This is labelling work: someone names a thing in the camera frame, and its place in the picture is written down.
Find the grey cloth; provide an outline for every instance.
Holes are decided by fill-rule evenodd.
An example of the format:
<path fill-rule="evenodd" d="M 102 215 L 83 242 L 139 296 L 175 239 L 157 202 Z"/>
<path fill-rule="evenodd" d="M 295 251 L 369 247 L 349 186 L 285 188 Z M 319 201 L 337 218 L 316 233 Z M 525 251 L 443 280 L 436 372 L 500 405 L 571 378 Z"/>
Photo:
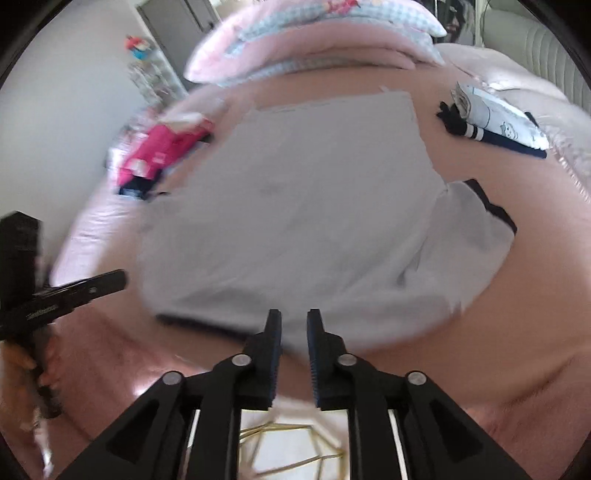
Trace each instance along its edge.
<path fill-rule="evenodd" d="M 514 233 L 485 203 L 433 170 L 406 92 L 254 112 L 149 205 L 141 291 L 154 314 L 240 331 L 280 309 L 299 351 L 311 308 L 354 348 L 408 338 L 505 259 Z"/>

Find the black clamp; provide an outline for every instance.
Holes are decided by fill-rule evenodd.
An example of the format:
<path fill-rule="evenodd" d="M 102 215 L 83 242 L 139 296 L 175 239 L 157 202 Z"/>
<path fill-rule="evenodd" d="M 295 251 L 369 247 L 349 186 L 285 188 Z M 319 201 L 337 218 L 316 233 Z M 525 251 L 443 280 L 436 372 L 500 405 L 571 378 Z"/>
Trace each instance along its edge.
<path fill-rule="evenodd" d="M 123 290 L 123 270 L 98 275 L 58 288 L 37 291 L 36 262 L 41 223 L 21 212 L 0 219 L 0 341 L 11 340 L 35 360 L 32 370 L 38 403 L 45 418 L 61 413 L 49 387 L 37 386 L 44 371 L 44 327 L 74 309 Z"/>
<path fill-rule="evenodd" d="M 210 372 L 164 374 L 60 480 L 173 480 L 179 472 L 192 480 L 235 479 L 241 411 L 271 407 L 280 355 L 281 313 L 272 310 L 265 330 Z"/>
<path fill-rule="evenodd" d="M 349 414 L 354 480 L 530 480 L 525 471 L 422 372 L 387 374 L 347 352 L 308 314 L 316 405 Z"/>

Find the metal screw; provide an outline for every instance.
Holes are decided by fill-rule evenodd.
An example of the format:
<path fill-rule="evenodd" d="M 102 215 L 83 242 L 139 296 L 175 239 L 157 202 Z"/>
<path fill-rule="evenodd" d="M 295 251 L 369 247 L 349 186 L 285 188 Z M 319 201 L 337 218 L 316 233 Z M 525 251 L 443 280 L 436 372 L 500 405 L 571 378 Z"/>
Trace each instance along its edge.
<path fill-rule="evenodd" d="M 357 357 L 350 353 L 346 353 L 339 357 L 338 362 L 340 365 L 343 365 L 343 367 L 352 367 L 357 363 Z"/>
<path fill-rule="evenodd" d="M 237 367 L 245 367 L 251 362 L 252 358 L 250 358 L 248 355 L 245 355 L 244 353 L 239 353 L 238 355 L 235 355 L 234 358 L 232 358 L 232 363 Z"/>
<path fill-rule="evenodd" d="M 408 382 L 413 385 L 424 385 L 427 382 L 427 377 L 423 372 L 410 372 L 407 378 Z"/>
<path fill-rule="evenodd" d="M 162 377 L 162 381 L 167 385 L 176 385 L 181 383 L 183 376 L 178 372 L 168 372 Z"/>

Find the grey door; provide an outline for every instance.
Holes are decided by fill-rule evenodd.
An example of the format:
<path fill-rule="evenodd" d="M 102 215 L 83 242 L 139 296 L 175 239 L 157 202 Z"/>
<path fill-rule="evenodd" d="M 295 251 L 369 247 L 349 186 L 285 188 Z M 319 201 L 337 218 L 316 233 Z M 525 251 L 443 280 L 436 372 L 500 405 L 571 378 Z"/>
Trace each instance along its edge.
<path fill-rule="evenodd" d="M 217 23 L 208 0 L 148 0 L 139 14 L 187 90 L 195 87 L 183 77 L 195 46 Z"/>

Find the pink package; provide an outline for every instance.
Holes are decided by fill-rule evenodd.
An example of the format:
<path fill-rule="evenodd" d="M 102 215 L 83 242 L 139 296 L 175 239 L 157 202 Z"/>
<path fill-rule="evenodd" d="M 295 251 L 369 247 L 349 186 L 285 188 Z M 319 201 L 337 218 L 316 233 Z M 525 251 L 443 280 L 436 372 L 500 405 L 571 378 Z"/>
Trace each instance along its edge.
<path fill-rule="evenodd" d="M 213 124 L 207 119 L 181 132 L 164 124 L 152 127 L 147 138 L 125 159 L 117 184 L 124 186 L 134 177 L 154 180 L 159 171 L 173 166 L 212 130 Z"/>

